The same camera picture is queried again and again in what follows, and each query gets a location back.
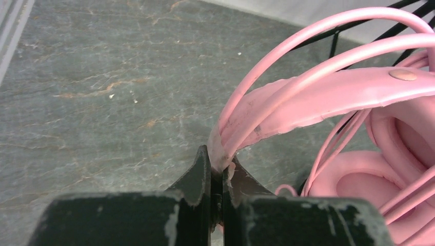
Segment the metal rivet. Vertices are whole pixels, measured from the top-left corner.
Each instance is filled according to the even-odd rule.
[[[395,69],[388,72],[388,74],[396,79],[405,81],[414,81],[417,79],[417,75],[411,71],[405,69]]]

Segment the worn pink leather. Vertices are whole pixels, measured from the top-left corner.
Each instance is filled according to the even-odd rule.
[[[338,25],[374,18],[403,23],[416,34],[362,45],[299,76],[246,94],[276,60],[306,39]],[[396,67],[340,71],[367,58],[411,48],[425,50]],[[397,245],[435,245],[433,71],[435,34],[411,13],[376,7],[321,20],[279,44],[241,81],[210,134],[212,167],[222,172],[232,166],[230,160],[238,149],[344,115],[319,150],[301,196],[364,198],[384,216]],[[378,151],[340,153],[364,123]],[[281,188],[295,193],[285,184],[276,192]]]

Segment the marble surface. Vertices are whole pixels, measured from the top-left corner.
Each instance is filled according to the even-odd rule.
[[[239,81],[299,29],[188,0],[37,0],[0,87],[0,245],[25,245],[59,194],[166,189]],[[318,64],[329,44],[286,55],[255,87]],[[239,159],[268,189],[299,185],[336,121]],[[361,130],[348,148],[372,146]]]

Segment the pink cable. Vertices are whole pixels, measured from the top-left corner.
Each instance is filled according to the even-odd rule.
[[[286,189],[286,190],[290,191],[291,195],[293,195],[293,196],[298,196],[298,193],[296,192],[296,190],[288,184],[282,184],[282,185],[278,186],[278,188],[275,190],[275,195],[278,196],[282,189]]]
[[[393,199],[386,202],[379,208],[381,214],[387,213],[391,208],[393,208],[400,201],[405,199],[407,196],[412,194],[418,188],[420,188],[424,183],[428,182],[435,177],[435,166],[428,169],[419,179],[414,181],[412,184],[408,185],[405,189],[401,190]]]
[[[328,165],[329,162],[332,161],[332,159],[338,155],[338,153],[347,145],[347,143],[352,139],[352,137],[355,135],[355,133],[357,132],[357,130],[359,129],[359,127],[364,123],[364,120],[367,118],[367,115],[370,113],[370,109],[366,109],[366,110],[362,110],[360,112],[358,112],[353,119],[352,122],[350,122],[350,124],[352,124],[351,129],[349,129],[349,133],[348,135],[344,138],[344,140],[342,141],[342,143],[337,147],[337,149],[323,162],[323,163],[318,163],[317,160],[321,159],[321,158],[317,158],[316,162],[314,163],[313,167],[315,167],[315,169],[313,169],[310,173],[310,175],[308,176],[308,179],[305,183],[304,189],[303,189],[303,196],[308,196],[309,195],[309,191],[310,188],[312,186],[312,183],[314,182],[315,178],[317,178],[317,176],[325,169],[325,167]],[[329,144],[328,141],[324,142],[324,145],[327,146]]]
[[[400,63],[398,63],[397,67],[410,67],[411,64],[418,62],[419,60],[427,59],[427,50],[420,51],[414,55],[411,55],[405,59],[403,59]]]
[[[339,54],[296,77],[294,82],[286,84],[281,90],[271,95],[254,115],[247,117],[239,130],[234,132],[225,143],[224,149],[227,151],[228,156],[233,156],[238,146],[248,137],[254,128],[279,107],[280,104],[332,72],[377,55],[402,49],[434,46],[435,35],[411,34],[382,39]]]
[[[241,81],[233,94],[230,96],[230,99],[228,100],[221,112],[219,119],[220,133],[222,133],[222,129],[226,126],[231,113],[233,112],[234,108],[237,106],[243,95],[245,95],[245,93],[252,86],[252,84],[281,56],[283,56],[285,53],[287,53],[303,41],[307,40],[308,38],[317,35],[325,30],[344,23],[360,21],[364,19],[388,19],[407,25],[417,33],[433,33],[431,27],[419,17],[409,12],[393,8],[373,7],[355,9],[325,18],[311,26],[302,29],[295,35],[283,41],[271,52],[269,52],[265,57],[263,57],[263,59],[261,59],[252,68],[252,70],[245,76],[245,78]],[[435,60],[435,49],[430,49],[429,53],[430,59]],[[435,63],[432,63],[431,71],[435,71]]]
[[[433,195],[435,195],[435,183],[432,183],[428,187],[425,187],[420,193],[408,199],[398,208],[393,209],[390,213],[384,215],[385,223],[386,224],[393,223],[395,220],[402,217],[404,214],[411,211],[411,209],[417,207],[419,204],[426,201],[429,197]]]

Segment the black clamp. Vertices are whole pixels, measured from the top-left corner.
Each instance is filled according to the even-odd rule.
[[[239,163],[212,172],[206,146],[162,192],[70,194],[43,213],[28,245],[210,245],[217,224],[226,246],[394,245],[368,202],[278,197]]]

